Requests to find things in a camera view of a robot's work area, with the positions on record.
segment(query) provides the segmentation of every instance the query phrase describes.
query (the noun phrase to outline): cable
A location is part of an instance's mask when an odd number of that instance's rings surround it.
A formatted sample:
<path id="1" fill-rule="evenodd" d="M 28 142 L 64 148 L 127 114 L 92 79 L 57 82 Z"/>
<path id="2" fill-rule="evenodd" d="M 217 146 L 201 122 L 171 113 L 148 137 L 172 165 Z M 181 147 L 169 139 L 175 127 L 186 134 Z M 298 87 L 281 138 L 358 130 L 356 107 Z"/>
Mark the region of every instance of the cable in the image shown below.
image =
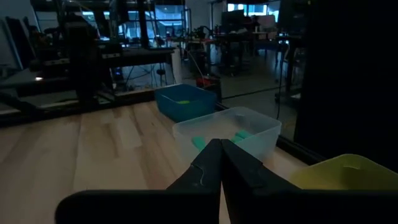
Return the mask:
<path id="1" fill-rule="evenodd" d="M 150 87 L 154 88 L 154 76 L 152 75 L 152 72 L 150 73 Z"/>
<path id="2" fill-rule="evenodd" d="M 141 78 L 141 77 L 144 77 L 144 76 L 146 76 L 146 75 L 151 74 L 151 73 L 154 71 L 154 68 L 155 68 L 155 66 L 152 66 L 152 68 L 151 68 L 150 71 L 145 71 L 145 74 L 139 75 L 139 76 L 133 77 L 133 78 L 130 78 L 130 75 L 131 75 L 131 72 L 132 72 L 132 69 L 131 69 L 130 74 L 129 74 L 129 75 L 127 76 L 127 78 L 126 78 L 126 84 L 125 84 L 124 86 L 127 87 L 127 83 L 128 83 L 129 80 L 135 80 L 135 79 L 137 79 L 137 78 Z"/>
<path id="3" fill-rule="evenodd" d="M 86 6 L 82 5 L 82 3 L 78 2 L 78 1 L 69 0 L 69 2 L 73 2 L 73 3 L 77 4 L 78 6 L 82 7 L 83 9 L 86 9 L 86 10 L 89 10 L 89 11 L 93 11 L 93 10 L 87 8 Z"/>
<path id="4" fill-rule="evenodd" d="M 170 69 L 171 69 L 172 75 L 173 75 L 173 84 L 177 84 L 177 82 L 175 81 L 175 76 L 174 76 L 174 71 L 173 71 L 173 65 L 172 65 L 173 63 L 169 61 L 169 58 L 167 58 L 167 62 L 166 63 L 171 65 Z"/>
<path id="5" fill-rule="evenodd" d="M 194 62 L 195 65 L 197 66 L 197 68 L 198 68 L 198 70 L 199 70 L 199 73 L 200 73 L 200 75 L 201 75 L 201 79 L 202 79 L 202 81 L 203 81 L 203 87 L 205 87 L 205 77 L 203 76 L 203 74 L 202 74 L 202 72 L 201 72 L 201 70 L 200 70 L 200 68 L 199 68 L 199 66 L 198 66 L 198 64 L 197 64 L 197 62 L 195 61 L 195 59 L 193 58 L 192 54 L 191 54 L 187 49 L 184 49 L 184 50 L 191 56 L 193 62 Z"/>
<path id="6" fill-rule="evenodd" d="M 131 75 L 131 73 L 132 73 L 133 70 L 134 70 L 134 66 L 131 68 L 129 75 L 127 76 L 126 83 L 124 84 L 124 87 L 125 87 L 125 88 L 127 88 L 127 83 L 129 82 L 130 75 Z"/>
<path id="7" fill-rule="evenodd" d="M 149 73 L 149 70 L 147 70 L 145 67 L 143 67 L 142 65 L 139 65 L 139 67 L 144 70 L 145 72 Z"/>

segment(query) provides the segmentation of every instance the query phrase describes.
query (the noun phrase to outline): transparent plastic container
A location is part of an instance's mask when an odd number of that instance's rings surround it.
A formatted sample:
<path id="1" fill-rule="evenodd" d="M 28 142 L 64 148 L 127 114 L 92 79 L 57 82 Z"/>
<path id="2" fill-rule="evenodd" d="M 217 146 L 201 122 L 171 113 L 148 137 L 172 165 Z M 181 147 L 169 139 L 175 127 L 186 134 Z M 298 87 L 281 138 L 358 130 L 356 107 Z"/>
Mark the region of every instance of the transparent plastic container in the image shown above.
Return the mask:
<path id="1" fill-rule="evenodd" d="M 173 134 L 181 153 L 189 162 L 202 149 L 195 140 L 202 139 L 207 145 L 212 139 L 234 140 L 235 144 L 263 161 L 275 149 L 282 124 L 280 121 L 244 107 L 184 121 L 173 126 Z"/>

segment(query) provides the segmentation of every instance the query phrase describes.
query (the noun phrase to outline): yellow plastic bin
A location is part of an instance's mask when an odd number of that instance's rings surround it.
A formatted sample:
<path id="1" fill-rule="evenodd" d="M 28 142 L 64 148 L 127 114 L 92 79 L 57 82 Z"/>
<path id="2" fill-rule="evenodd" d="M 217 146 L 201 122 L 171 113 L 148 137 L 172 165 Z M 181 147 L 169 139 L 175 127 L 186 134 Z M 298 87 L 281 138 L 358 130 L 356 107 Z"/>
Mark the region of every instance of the yellow plastic bin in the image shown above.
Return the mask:
<path id="1" fill-rule="evenodd" d="M 398 174 L 354 154 L 344 154 L 299 170 L 290 182 L 301 189 L 398 190 Z"/>

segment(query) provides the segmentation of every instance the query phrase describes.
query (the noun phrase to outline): clear plastic bin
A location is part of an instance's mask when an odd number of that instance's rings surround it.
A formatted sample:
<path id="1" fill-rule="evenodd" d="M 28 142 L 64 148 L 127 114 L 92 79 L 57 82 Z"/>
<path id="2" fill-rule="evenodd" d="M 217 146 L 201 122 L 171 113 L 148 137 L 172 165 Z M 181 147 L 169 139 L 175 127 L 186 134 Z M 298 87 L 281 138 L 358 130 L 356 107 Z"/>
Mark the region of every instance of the clear plastic bin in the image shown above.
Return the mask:
<path id="1" fill-rule="evenodd" d="M 354 154 L 299 170 L 292 174 L 290 182 L 307 190 L 398 190 L 398 174 Z"/>
<path id="2" fill-rule="evenodd" d="M 235 107 L 175 124 L 173 134 L 180 145 L 184 158 L 194 160 L 201 149 L 194 139 L 202 139 L 207 145 L 212 139 L 236 140 L 236 135 L 245 137 L 236 145 L 263 161 L 275 149 L 282 124 L 273 118 L 244 107 Z"/>

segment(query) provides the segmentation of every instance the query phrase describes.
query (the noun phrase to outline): wooden table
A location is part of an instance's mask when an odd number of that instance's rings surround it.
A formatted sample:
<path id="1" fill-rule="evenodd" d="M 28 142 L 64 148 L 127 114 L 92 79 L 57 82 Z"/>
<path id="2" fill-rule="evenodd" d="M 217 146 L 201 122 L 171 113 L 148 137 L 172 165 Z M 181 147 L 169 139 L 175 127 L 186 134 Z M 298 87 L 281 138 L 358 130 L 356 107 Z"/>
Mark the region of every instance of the wooden table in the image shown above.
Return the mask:
<path id="1" fill-rule="evenodd" d="M 81 190 L 165 189 L 188 167 L 173 124 L 149 102 L 0 129 L 0 223 L 53 223 Z M 264 165 L 285 179 L 306 166 L 279 148 Z"/>

